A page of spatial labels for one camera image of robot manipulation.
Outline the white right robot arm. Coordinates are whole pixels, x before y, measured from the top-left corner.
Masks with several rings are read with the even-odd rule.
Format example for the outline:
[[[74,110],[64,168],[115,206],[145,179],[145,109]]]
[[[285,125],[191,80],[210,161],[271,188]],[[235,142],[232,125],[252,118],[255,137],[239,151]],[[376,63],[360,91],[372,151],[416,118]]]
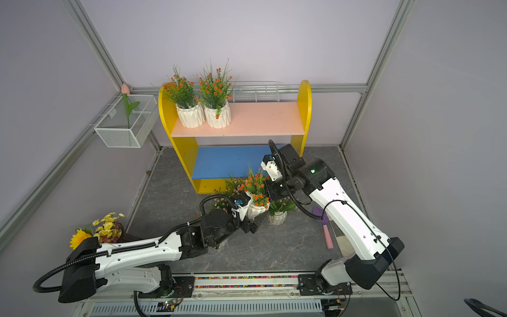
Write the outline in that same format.
[[[395,265],[405,245],[378,229],[347,195],[335,173],[321,159],[305,162],[294,147],[278,148],[269,142],[270,154],[261,168],[269,175],[267,194],[272,201],[290,198],[305,215],[313,219],[327,217],[347,237],[353,253],[339,260],[328,260],[315,272],[310,283],[302,281],[301,292],[334,292],[339,285],[353,282],[372,289]]]

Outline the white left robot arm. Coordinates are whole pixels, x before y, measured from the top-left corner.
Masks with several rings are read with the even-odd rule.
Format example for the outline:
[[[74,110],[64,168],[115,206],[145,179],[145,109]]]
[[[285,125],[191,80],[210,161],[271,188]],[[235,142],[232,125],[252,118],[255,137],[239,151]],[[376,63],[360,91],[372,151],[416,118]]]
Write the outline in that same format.
[[[266,212],[253,215],[246,195],[223,195],[226,209],[205,210],[207,202],[219,198],[217,194],[203,199],[199,218],[157,238],[113,244],[101,243],[96,236],[85,238],[64,264],[38,278],[33,289],[57,292],[60,303],[78,302],[107,290],[171,293],[176,286],[171,262],[203,256],[239,230],[255,233],[267,216]]]

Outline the yellow pink blue shelf rack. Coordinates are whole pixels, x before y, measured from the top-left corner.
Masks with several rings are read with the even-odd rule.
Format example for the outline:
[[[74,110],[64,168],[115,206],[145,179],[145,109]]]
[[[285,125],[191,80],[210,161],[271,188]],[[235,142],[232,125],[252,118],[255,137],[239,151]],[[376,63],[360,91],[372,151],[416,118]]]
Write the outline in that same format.
[[[232,103],[231,124],[212,128],[183,127],[176,105],[163,96],[158,98],[162,125],[197,194],[212,194],[225,187],[230,177],[245,176],[248,168],[258,168],[270,152],[267,145],[200,146],[198,138],[289,136],[290,144],[299,155],[306,146],[312,119],[312,88],[303,80],[296,102]]]

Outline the pink flower pot left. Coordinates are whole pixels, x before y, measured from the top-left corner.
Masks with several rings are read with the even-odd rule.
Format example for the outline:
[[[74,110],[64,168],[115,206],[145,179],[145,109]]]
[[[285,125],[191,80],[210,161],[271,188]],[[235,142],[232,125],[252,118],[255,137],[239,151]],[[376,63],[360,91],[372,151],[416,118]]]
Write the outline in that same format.
[[[234,192],[232,192],[231,190],[216,190],[215,194],[231,196],[232,194],[234,194]],[[227,203],[226,199],[224,199],[224,198],[215,198],[214,203],[213,203],[213,207],[215,209],[221,209],[226,212],[229,212],[228,203]]]

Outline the pink flower pot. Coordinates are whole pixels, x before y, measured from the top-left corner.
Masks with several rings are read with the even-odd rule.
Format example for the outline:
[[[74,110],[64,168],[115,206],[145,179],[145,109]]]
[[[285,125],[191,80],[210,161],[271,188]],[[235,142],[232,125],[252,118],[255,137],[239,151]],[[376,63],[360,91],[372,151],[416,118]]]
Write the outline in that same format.
[[[242,190],[241,187],[244,185],[245,179],[242,178],[228,178],[226,179],[225,194],[235,195],[239,194]]]
[[[231,196],[232,194],[234,194],[234,192],[232,192],[231,190],[216,190],[215,194]],[[215,209],[221,209],[226,212],[229,212],[228,203],[227,203],[226,199],[224,199],[224,198],[215,198],[214,203],[213,203],[213,207]]]

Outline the pink flower pot middle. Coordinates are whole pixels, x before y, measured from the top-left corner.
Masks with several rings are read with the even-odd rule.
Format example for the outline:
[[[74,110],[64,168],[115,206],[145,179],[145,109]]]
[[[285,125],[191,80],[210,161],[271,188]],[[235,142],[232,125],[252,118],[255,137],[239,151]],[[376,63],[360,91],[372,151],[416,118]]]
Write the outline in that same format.
[[[242,178],[228,178],[226,179],[225,194],[235,195],[239,194],[242,190],[241,187],[244,185],[245,179]]]

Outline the beige gardening glove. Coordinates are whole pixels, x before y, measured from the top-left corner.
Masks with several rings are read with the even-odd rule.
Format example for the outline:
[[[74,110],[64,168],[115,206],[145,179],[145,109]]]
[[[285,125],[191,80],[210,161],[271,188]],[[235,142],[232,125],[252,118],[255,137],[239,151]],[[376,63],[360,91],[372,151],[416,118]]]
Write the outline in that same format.
[[[332,221],[330,224],[341,255],[345,258],[354,254],[355,250],[342,230],[336,225],[334,221]]]

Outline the sunflower bouquet basket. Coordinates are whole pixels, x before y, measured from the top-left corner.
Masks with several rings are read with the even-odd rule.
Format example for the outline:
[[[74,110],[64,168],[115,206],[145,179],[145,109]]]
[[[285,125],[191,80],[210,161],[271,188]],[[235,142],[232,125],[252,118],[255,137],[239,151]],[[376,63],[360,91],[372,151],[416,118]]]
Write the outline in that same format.
[[[93,221],[88,227],[77,229],[72,235],[69,247],[75,250],[84,240],[96,237],[100,244],[117,243],[123,232],[123,225],[120,219],[124,218],[122,213],[109,213],[100,220]]]

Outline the pink artificial tulip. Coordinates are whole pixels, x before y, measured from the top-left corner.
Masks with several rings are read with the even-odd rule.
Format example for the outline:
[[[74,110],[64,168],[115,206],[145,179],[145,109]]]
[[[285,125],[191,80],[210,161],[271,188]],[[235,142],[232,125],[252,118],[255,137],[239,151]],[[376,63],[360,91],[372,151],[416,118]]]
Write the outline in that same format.
[[[132,111],[139,105],[139,101],[134,102],[134,103],[130,103],[130,101],[128,99],[128,95],[130,95],[130,88],[128,87],[127,84],[123,84],[121,86],[121,93],[122,93],[121,97],[122,97],[122,100],[123,100],[124,106],[125,106],[125,115],[127,118],[128,128],[130,128],[131,125],[130,125],[129,116],[132,113]]]

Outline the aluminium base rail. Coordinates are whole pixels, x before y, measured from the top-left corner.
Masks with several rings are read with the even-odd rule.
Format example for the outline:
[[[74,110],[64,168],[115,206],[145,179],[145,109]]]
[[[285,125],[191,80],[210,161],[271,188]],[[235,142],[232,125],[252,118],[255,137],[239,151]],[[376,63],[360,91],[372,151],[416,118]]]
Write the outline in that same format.
[[[308,290],[310,272],[176,274],[170,297],[104,292],[81,301],[74,316],[420,316],[403,273],[385,273],[372,289],[354,282],[330,294]]]

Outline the white mesh wall basket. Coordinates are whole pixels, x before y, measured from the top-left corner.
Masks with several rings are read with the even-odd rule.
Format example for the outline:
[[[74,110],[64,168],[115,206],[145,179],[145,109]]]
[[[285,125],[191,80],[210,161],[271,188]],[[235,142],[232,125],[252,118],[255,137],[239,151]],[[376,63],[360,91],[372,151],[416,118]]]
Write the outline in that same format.
[[[131,126],[128,128],[121,96],[95,125],[94,130],[108,148],[140,148],[157,119],[157,101],[153,95],[128,95],[130,103],[139,101],[129,116]]]

